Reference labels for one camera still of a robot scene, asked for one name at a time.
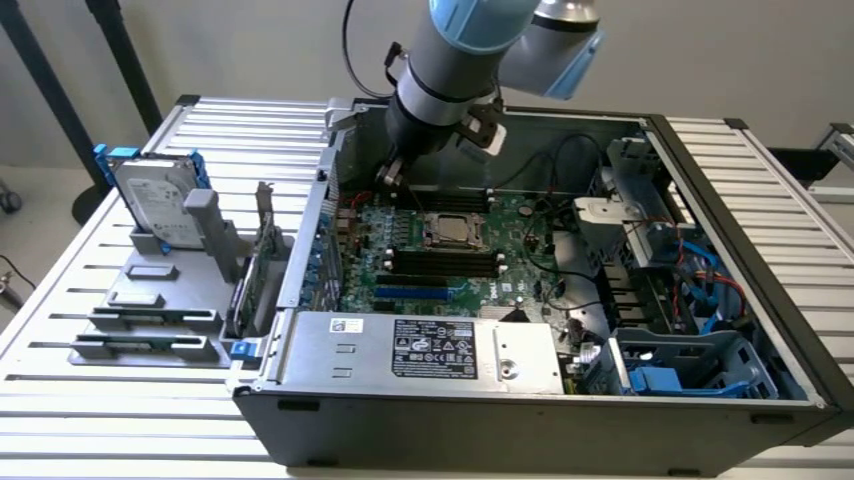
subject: hard drive label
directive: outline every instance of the hard drive label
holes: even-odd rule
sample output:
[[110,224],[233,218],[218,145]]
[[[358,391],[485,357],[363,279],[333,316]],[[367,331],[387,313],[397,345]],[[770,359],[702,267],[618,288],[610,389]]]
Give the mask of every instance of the hard drive label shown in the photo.
[[174,247],[202,248],[202,236],[185,209],[186,195],[178,186],[166,180],[144,178],[131,178],[127,184],[144,216],[138,220],[151,233]]

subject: metal slotted table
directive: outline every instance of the metal slotted table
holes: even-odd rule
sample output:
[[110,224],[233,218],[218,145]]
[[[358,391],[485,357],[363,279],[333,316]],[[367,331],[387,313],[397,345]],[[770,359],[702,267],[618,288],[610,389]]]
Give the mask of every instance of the metal slotted table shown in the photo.
[[[241,230],[258,226],[257,183],[273,182],[277,223],[294,234],[327,144],[325,112],[326,104],[202,98],[172,110],[146,148],[162,153],[199,148],[225,217]],[[828,348],[854,376],[854,270],[840,240],[848,237],[840,237],[836,223],[749,131],[732,130],[720,120],[670,121]],[[67,362],[68,344],[86,329],[86,315],[131,253],[131,223],[112,192],[0,336],[0,477],[447,478],[277,465],[231,401],[223,385],[227,370]],[[769,450],[721,476],[852,477],[854,431],[814,448]]]

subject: metal bracket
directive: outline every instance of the metal bracket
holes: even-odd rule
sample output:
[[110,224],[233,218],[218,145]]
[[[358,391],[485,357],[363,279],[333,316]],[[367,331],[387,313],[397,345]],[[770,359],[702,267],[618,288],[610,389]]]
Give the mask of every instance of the metal bracket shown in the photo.
[[338,132],[355,127],[357,115],[366,111],[367,108],[355,107],[355,99],[333,97],[323,113],[327,132]]

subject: power supply label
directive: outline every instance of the power supply label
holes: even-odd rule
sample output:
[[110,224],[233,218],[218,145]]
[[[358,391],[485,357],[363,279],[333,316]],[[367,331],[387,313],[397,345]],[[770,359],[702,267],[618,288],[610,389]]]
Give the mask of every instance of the power supply label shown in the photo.
[[478,378],[473,322],[397,319],[393,351],[398,377]]

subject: black ram slot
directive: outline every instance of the black ram slot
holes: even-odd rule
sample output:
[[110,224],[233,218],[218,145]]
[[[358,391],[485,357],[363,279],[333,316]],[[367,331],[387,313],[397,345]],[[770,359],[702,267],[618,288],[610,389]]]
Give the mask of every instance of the black ram slot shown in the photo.
[[447,195],[437,192],[417,192],[417,198],[406,191],[398,197],[398,208],[403,210],[422,210],[427,212],[451,213],[490,213],[490,203],[486,195]]
[[441,277],[498,277],[491,253],[395,252],[393,273]]

